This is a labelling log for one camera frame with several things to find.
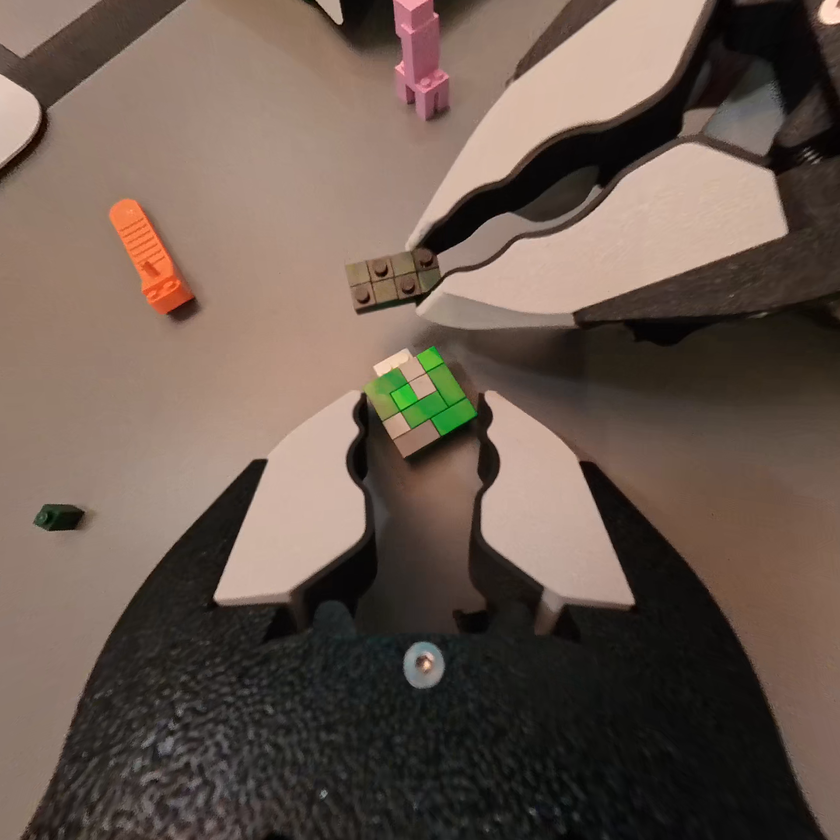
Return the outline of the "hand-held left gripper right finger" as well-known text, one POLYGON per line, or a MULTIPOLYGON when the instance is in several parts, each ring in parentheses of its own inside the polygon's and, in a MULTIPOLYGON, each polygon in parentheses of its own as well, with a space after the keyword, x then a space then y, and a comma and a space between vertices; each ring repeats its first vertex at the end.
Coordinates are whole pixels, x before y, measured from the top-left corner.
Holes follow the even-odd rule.
POLYGON ((636 601, 574 451, 499 392, 479 397, 469 577, 492 612, 549 635, 565 607, 636 601))

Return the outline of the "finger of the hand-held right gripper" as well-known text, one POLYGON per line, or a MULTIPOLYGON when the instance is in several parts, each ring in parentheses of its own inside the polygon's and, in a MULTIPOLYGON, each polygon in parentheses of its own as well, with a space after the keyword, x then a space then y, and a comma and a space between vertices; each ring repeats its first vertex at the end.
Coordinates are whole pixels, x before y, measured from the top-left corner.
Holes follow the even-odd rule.
POLYGON ((594 167, 602 181, 676 137, 718 2, 612 2, 513 81, 406 240, 438 254, 594 167))
POLYGON ((567 222, 456 269, 417 307, 453 329, 573 329, 573 315, 789 233, 775 175, 709 138, 627 167, 567 222))

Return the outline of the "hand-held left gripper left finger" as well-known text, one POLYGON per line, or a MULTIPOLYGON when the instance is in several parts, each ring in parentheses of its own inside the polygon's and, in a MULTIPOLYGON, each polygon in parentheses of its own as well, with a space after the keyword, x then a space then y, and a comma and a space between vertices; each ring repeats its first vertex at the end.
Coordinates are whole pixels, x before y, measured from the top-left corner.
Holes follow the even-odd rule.
POLYGON ((270 451, 213 594, 217 606, 285 606, 302 628, 310 589, 375 547, 358 462, 367 417, 364 394, 347 392, 270 451))

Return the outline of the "bright green lego tile panel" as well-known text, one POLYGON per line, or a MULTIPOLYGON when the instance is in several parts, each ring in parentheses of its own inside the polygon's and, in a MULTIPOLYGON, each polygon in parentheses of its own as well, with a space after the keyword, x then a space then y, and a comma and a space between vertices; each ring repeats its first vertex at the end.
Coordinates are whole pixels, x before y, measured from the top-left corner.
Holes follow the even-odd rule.
POLYGON ((470 425, 478 415, 441 351, 400 350, 377 363, 368 403, 405 460, 470 425))

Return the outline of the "dark green lego plate strip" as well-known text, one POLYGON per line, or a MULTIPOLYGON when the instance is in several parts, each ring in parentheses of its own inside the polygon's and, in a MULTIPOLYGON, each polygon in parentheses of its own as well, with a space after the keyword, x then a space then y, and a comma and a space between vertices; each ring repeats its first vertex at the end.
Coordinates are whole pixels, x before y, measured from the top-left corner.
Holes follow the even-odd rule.
POLYGON ((353 262, 344 269, 356 313, 418 303, 442 279, 438 257, 427 248, 353 262))

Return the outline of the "pink lego pig figure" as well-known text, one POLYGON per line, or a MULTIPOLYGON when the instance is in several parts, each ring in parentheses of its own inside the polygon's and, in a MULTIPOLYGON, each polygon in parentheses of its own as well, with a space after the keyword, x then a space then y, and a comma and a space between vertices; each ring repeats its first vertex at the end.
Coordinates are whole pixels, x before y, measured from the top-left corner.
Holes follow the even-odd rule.
POLYGON ((433 1, 393 1, 402 60, 395 66, 396 95, 424 121, 448 109, 449 77, 439 66, 440 26, 433 1))

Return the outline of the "single dark green lego brick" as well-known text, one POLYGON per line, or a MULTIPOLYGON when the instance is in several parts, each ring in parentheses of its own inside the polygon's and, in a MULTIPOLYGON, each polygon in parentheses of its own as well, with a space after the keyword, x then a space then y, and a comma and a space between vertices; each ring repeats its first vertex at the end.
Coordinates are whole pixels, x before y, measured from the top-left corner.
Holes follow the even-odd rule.
POLYGON ((48 532, 76 530, 85 511, 71 504, 46 503, 35 515, 34 525, 48 532))

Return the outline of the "orange brick separator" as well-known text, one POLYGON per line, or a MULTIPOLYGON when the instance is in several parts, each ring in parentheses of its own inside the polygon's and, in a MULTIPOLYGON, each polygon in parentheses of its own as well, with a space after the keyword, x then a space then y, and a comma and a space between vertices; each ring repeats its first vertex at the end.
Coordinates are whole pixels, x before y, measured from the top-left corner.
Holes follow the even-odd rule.
POLYGON ((170 314, 195 300, 142 206, 124 198, 112 205, 109 218, 141 280, 147 302, 170 314))

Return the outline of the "white rounded board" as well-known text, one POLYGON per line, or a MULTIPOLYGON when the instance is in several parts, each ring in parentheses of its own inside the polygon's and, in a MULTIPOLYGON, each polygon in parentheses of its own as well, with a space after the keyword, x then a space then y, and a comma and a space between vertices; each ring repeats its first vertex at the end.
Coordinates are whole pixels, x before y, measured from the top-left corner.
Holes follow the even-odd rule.
POLYGON ((1 75, 1 170, 33 142, 42 117, 35 95, 1 75))

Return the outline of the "black strip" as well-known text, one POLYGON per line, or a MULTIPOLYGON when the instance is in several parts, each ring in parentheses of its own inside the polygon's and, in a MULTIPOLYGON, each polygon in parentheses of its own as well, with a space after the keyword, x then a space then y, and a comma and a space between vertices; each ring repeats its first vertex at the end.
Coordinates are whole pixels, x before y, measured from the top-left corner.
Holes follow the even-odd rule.
POLYGON ((1 48, 1 73, 48 109, 177 9, 181 1, 100 1, 27 56, 1 48))

